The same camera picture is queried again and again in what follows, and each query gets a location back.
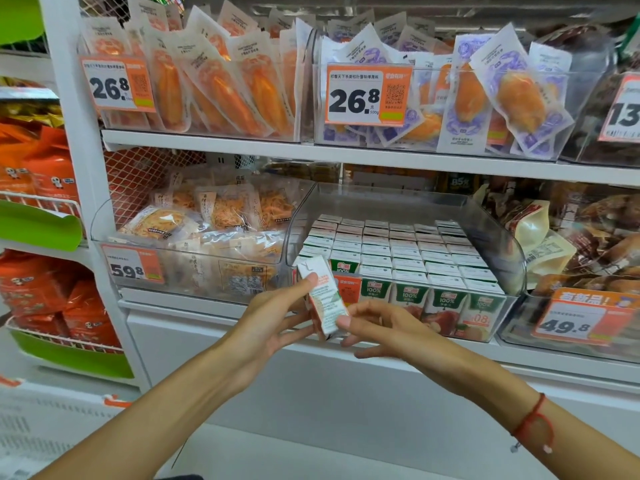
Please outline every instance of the forearm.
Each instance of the forearm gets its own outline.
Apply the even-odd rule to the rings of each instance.
[[[197,355],[36,480],[141,480],[156,471],[231,395],[219,347]]]
[[[483,361],[470,382],[472,400],[508,432],[520,425],[540,398],[526,382],[491,361]],[[552,452],[543,450],[551,432],[540,419],[531,423],[522,444],[560,480],[640,478],[640,458],[619,444],[548,399],[539,412],[553,428]]]

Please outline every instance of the person's left hand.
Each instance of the person's left hand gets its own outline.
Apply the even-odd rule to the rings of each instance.
[[[316,284],[314,273],[288,288],[256,295],[238,323],[216,343],[231,368],[227,384],[230,395],[244,391],[278,350],[314,332],[313,325],[287,330],[310,319],[302,298]],[[297,315],[285,318],[289,312]]]

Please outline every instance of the white cabinet panel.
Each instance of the white cabinet panel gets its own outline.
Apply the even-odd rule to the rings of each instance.
[[[152,383],[224,334],[180,318],[132,312],[129,326]],[[640,398],[560,381],[532,384],[640,453]],[[279,352],[247,391],[210,422],[468,480],[551,479],[474,404],[398,361],[297,344]]]

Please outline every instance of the panda cartoon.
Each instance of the panda cartoon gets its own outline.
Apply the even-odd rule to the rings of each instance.
[[[62,187],[62,181],[58,177],[51,177],[51,183],[57,189],[63,188]]]
[[[18,175],[18,172],[16,172],[15,168],[11,168],[11,167],[6,167],[5,172],[7,175],[9,175],[9,177],[14,178],[14,179],[18,179],[20,178],[20,176]]]

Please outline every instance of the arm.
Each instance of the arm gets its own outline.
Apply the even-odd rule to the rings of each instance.
[[[291,288],[256,296],[213,347],[196,355],[126,410],[34,476],[34,480],[147,480],[224,402],[246,389],[268,359],[313,332],[286,332],[308,317],[300,298],[309,276]]]
[[[350,306],[349,313],[351,317],[338,320],[352,334],[342,345],[361,340],[380,344],[358,350],[356,357],[403,359],[437,384],[476,403],[510,433],[540,398],[500,364],[441,337],[398,306],[368,300]],[[550,431],[542,420],[532,423],[522,444],[560,480],[640,479],[640,458],[633,453],[549,400],[539,412],[553,427],[553,451],[543,450]]]

